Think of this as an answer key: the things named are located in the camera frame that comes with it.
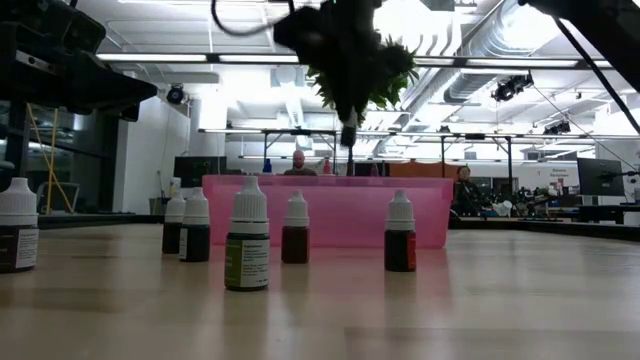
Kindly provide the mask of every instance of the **pink plastic bin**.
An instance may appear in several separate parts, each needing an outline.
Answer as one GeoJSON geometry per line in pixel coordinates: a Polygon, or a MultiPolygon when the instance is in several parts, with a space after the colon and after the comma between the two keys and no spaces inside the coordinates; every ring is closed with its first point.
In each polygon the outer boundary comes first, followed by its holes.
{"type": "MultiPolygon", "coordinates": [[[[233,197],[243,176],[211,175],[203,178],[209,199],[211,242],[222,245],[229,229],[233,197]]],[[[301,190],[309,203],[313,247],[376,248],[384,246],[387,206],[396,189],[405,189],[413,203],[417,246],[439,249],[447,240],[451,179],[261,176],[267,196],[271,244],[280,245],[287,201],[301,190]]]]}

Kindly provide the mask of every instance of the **fluorescent light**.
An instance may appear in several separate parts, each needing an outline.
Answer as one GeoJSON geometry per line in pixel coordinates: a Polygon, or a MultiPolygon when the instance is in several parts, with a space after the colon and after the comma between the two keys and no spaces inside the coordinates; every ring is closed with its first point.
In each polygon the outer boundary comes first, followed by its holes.
{"type": "Polygon", "coordinates": [[[203,54],[135,54],[115,53],[98,54],[98,59],[113,62],[207,62],[207,56],[203,54]]]}
{"type": "Polygon", "coordinates": [[[386,136],[386,135],[391,135],[391,132],[389,131],[358,131],[356,132],[357,135],[362,135],[362,136],[386,136]]]}
{"type": "Polygon", "coordinates": [[[488,75],[528,75],[527,70],[509,70],[509,69],[460,69],[463,74],[488,74],[488,75]]]}
{"type": "Polygon", "coordinates": [[[467,60],[468,66],[496,66],[496,67],[566,67],[571,68],[578,64],[578,60],[553,60],[553,59],[469,59],[467,60]]]}
{"type": "Polygon", "coordinates": [[[200,129],[206,133],[216,134],[261,134],[262,130],[258,129],[200,129]]]}
{"type": "Polygon", "coordinates": [[[525,135],[524,137],[530,139],[580,139],[583,138],[583,135],[525,135]]]}
{"type": "Polygon", "coordinates": [[[596,60],[594,61],[597,67],[599,68],[611,68],[611,63],[606,60],[596,60]]]}
{"type": "Polygon", "coordinates": [[[118,0],[120,4],[144,5],[210,5],[209,0],[118,0]]]}
{"type": "Polygon", "coordinates": [[[416,56],[413,61],[418,66],[450,66],[453,64],[453,59],[438,59],[429,57],[416,56]]]}
{"type": "Polygon", "coordinates": [[[223,63],[287,63],[297,64],[295,55],[220,55],[223,63]]]}
{"type": "Polygon", "coordinates": [[[450,133],[434,133],[434,132],[399,132],[396,133],[398,136],[428,136],[428,137],[441,137],[441,136],[453,136],[450,133]]]}

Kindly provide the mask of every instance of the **white bottle cap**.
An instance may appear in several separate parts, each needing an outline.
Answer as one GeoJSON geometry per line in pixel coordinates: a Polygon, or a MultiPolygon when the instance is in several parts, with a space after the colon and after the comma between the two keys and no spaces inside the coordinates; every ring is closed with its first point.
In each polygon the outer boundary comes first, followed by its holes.
{"type": "Polygon", "coordinates": [[[9,188],[0,193],[0,226],[37,225],[37,203],[27,179],[11,179],[9,188]]]}
{"type": "Polygon", "coordinates": [[[246,176],[242,190],[233,199],[229,231],[239,234],[266,234],[269,232],[267,197],[258,187],[258,178],[246,176]]]}
{"type": "Polygon", "coordinates": [[[167,203],[167,212],[164,213],[165,223],[181,223],[187,202],[182,198],[180,191],[176,191],[167,203]]]}
{"type": "Polygon", "coordinates": [[[396,190],[387,211],[387,230],[415,231],[416,223],[413,219],[413,206],[407,199],[404,190],[396,190]]]}
{"type": "Polygon", "coordinates": [[[193,194],[185,204],[182,223],[185,225],[209,225],[209,201],[204,197],[202,188],[193,188],[193,194]]]}
{"type": "Polygon", "coordinates": [[[293,197],[287,202],[287,215],[284,217],[284,226],[309,226],[307,202],[302,197],[301,191],[294,192],[293,197]]]}

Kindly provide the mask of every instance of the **brown bottle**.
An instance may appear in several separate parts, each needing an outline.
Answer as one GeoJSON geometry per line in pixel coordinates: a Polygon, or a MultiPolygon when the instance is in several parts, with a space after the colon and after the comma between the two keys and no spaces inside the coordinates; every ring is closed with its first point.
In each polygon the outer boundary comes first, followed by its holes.
{"type": "Polygon", "coordinates": [[[387,271],[416,270],[416,232],[413,207],[404,190],[397,190],[389,203],[384,233],[384,268],[387,271]]]}
{"type": "Polygon", "coordinates": [[[296,191],[289,199],[287,216],[282,228],[282,262],[306,264],[309,262],[309,214],[302,192],[296,191]]]}

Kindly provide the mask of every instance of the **dropper bottle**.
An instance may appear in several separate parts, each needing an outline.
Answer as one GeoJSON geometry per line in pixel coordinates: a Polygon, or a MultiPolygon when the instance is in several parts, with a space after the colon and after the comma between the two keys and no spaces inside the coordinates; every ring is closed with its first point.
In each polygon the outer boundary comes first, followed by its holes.
{"type": "Polygon", "coordinates": [[[309,213],[302,192],[296,191],[287,203],[287,215],[282,227],[282,262],[309,262],[309,213]]]}
{"type": "Polygon", "coordinates": [[[180,229],[184,218],[186,202],[180,191],[175,191],[167,203],[162,227],[162,252],[164,254],[178,254],[180,252],[180,229]]]}
{"type": "Polygon", "coordinates": [[[416,232],[413,206],[404,190],[396,190],[387,211],[384,233],[384,268],[387,271],[416,270],[416,232]]]}
{"type": "Polygon", "coordinates": [[[233,199],[225,248],[224,285],[232,291],[256,291],[269,285],[269,219],[267,198],[258,178],[246,176],[233,199]]]}
{"type": "Polygon", "coordinates": [[[36,194],[25,178],[0,193],[0,273],[31,270],[38,257],[36,194]]]}
{"type": "Polygon", "coordinates": [[[180,229],[180,261],[209,261],[209,202],[201,187],[193,188],[193,195],[185,204],[180,229]]]}

